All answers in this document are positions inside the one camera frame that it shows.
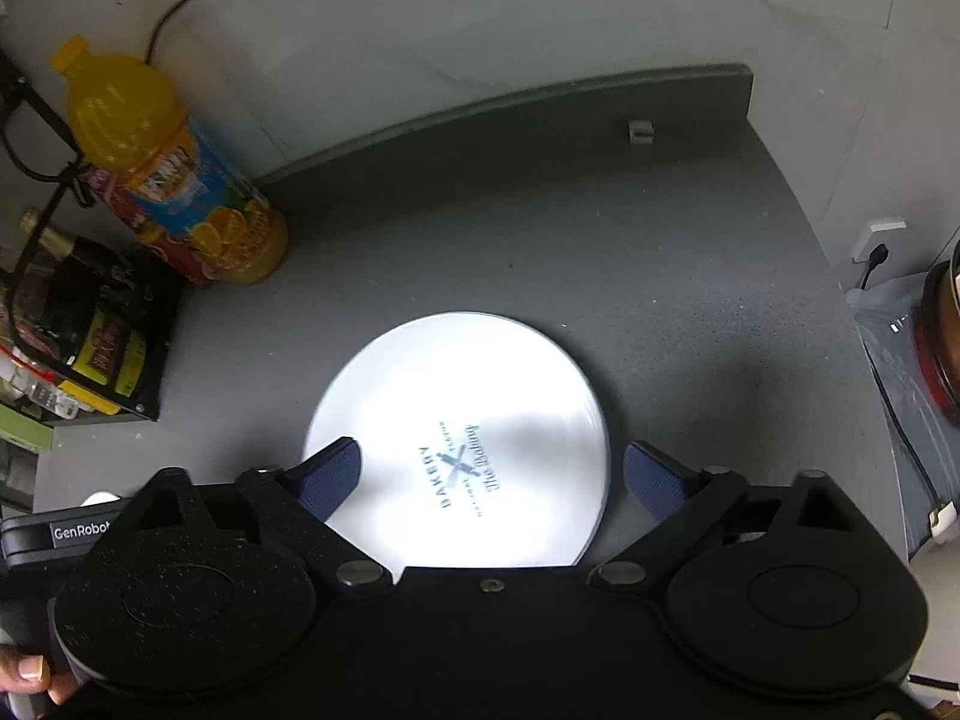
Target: orange juice bottle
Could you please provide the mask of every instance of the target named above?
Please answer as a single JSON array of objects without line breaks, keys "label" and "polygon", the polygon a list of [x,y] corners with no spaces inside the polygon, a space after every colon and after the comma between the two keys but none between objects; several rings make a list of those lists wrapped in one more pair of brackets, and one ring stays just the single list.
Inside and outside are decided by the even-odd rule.
[{"label": "orange juice bottle", "polygon": [[219,156],[160,72],[131,56],[93,55],[79,35],[51,60],[69,81],[70,128],[83,155],[222,279],[253,284],[280,264],[283,215]]}]

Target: human hand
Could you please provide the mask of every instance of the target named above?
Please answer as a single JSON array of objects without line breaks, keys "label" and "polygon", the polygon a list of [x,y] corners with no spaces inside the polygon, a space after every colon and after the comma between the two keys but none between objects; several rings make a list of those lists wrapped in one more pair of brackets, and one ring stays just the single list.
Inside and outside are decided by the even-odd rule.
[{"label": "human hand", "polygon": [[50,694],[54,704],[62,704],[78,688],[70,672],[53,674],[50,664],[40,655],[23,655],[7,644],[0,644],[0,692]]}]

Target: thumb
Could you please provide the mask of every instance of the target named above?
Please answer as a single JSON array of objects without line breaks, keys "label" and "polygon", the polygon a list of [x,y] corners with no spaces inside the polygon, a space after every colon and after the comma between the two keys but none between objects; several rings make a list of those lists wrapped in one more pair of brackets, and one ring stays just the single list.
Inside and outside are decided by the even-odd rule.
[{"label": "thumb", "polygon": [[50,666],[40,655],[21,655],[0,645],[0,691],[42,693],[50,685]]}]

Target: blue textured pad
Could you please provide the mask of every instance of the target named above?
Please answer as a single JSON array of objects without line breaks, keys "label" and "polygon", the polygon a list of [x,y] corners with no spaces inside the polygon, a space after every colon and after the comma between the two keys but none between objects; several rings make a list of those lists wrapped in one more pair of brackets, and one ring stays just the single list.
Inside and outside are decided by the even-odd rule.
[{"label": "blue textured pad", "polygon": [[658,523],[686,500],[683,477],[665,469],[638,446],[628,446],[623,455],[623,479],[630,495],[644,504]]},{"label": "blue textured pad", "polygon": [[360,481],[360,445],[354,440],[334,442],[304,461],[313,463],[317,467],[296,480],[291,493],[307,512],[326,522]]}]

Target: electrical socket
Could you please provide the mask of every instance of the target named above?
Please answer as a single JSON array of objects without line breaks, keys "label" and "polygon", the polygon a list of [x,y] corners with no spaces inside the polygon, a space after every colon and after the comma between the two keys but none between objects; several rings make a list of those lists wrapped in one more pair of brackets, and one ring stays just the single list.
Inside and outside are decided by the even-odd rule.
[{"label": "electrical socket", "polygon": [[907,226],[904,217],[881,217],[869,221],[857,237],[856,243],[853,244],[851,259],[855,263],[867,262],[870,259],[870,252],[880,244],[886,244],[892,251],[890,239],[901,230],[905,230]]}]

